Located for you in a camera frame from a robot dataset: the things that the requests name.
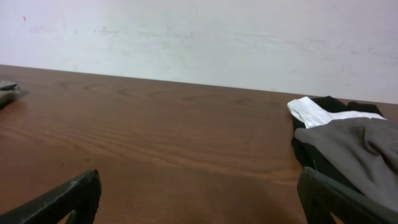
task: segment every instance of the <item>fabric fold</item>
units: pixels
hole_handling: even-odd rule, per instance
[[[315,146],[355,187],[398,212],[398,124],[385,119],[333,120],[295,138]]]

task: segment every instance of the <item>white cloth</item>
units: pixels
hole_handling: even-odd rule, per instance
[[[309,97],[305,96],[298,100],[287,103],[287,107],[293,117],[305,124],[306,128],[312,128],[329,123],[334,119],[347,118],[377,118],[385,119],[376,113],[366,113],[359,111],[345,111],[340,113],[329,113],[318,106]]]

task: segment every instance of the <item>white wall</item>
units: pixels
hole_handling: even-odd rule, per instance
[[[398,103],[398,1],[0,0],[0,64]]]

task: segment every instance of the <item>gray cloth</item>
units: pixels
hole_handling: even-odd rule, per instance
[[[295,137],[315,146],[364,195],[398,212],[398,123],[341,119],[299,128]]]
[[[14,101],[19,94],[19,85],[11,81],[0,81],[0,108]]]

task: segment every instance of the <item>wooden table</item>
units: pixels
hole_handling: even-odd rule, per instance
[[[97,168],[95,223],[305,223],[300,95],[0,66],[0,213]],[[377,104],[398,120],[398,106]]]

